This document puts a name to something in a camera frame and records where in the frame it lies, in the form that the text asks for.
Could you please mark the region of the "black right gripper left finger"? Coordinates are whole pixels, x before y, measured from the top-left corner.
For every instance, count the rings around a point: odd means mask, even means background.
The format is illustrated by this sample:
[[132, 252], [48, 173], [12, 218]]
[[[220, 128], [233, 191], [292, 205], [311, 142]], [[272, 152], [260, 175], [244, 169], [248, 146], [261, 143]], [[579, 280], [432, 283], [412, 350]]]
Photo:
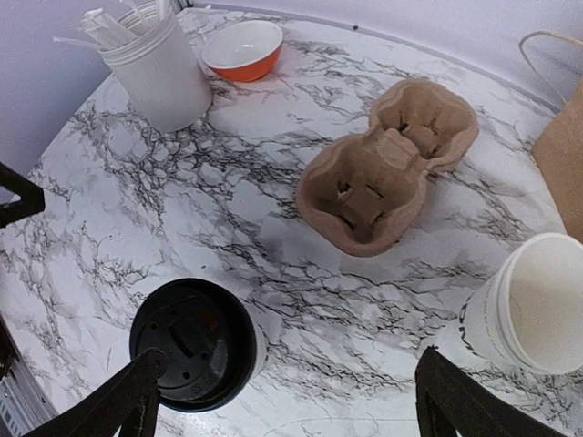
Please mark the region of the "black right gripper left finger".
[[30, 436], [152, 436], [159, 410], [162, 352], [148, 349], [78, 405]]

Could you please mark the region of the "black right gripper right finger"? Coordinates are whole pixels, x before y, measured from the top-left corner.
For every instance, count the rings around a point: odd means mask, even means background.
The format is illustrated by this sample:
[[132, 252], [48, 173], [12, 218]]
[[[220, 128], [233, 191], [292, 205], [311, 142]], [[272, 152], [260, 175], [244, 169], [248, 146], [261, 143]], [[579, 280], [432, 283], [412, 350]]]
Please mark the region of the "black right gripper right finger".
[[515, 436], [510, 406], [434, 347], [415, 369], [417, 422], [422, 436]]

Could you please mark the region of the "brown paper bag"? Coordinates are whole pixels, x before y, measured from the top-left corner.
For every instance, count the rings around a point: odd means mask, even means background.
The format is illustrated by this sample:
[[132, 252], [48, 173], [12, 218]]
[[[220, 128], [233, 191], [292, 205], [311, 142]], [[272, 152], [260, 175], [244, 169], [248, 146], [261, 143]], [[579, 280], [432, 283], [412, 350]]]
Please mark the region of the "brown paper bag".
[[582, 86], [550, 122], [532, 155], [556, 204], [567, 234], [582, 240]]

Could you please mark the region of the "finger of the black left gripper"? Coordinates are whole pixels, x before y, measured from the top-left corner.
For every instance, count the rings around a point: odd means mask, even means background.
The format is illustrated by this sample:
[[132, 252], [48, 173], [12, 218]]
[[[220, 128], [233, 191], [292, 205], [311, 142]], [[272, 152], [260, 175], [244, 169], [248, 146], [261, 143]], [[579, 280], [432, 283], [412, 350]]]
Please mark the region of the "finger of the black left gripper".
[[4, 163], [1, 168], [1, 187], [18, 196], [17, 201], [1, 204], [0, 227], [32, 217], [45, 210], [45, 193], [42, 188], [27, 180]]

